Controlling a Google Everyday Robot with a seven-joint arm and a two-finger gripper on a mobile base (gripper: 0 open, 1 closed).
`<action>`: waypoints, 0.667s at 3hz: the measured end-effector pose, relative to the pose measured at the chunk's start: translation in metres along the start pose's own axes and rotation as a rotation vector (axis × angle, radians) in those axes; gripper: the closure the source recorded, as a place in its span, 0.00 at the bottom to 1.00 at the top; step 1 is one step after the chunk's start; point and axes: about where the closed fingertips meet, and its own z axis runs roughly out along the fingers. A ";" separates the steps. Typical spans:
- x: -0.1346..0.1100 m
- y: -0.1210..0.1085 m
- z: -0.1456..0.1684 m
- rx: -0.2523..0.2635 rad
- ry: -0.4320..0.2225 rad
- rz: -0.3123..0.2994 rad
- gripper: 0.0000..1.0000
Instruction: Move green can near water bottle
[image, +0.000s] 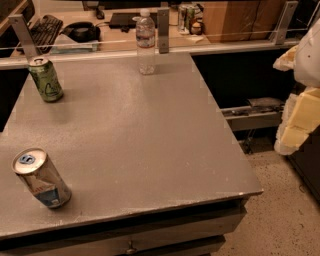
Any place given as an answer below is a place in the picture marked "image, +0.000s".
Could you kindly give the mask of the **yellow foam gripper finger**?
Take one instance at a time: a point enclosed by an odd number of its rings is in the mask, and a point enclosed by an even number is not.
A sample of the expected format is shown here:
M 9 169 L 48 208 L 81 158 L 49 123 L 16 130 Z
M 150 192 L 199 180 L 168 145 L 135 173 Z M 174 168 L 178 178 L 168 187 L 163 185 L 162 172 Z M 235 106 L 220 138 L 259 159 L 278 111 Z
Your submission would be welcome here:
M 319 125 L 320 89 L 307 87 L 299 95 L 290 94 L 276 133 L 275 151 L 293 154 Z
M 273 68 L 280 71 L 288 71 L 294 68 L 295 54 L 298 46 L 293 46 L 277 58 L 273 64 Z

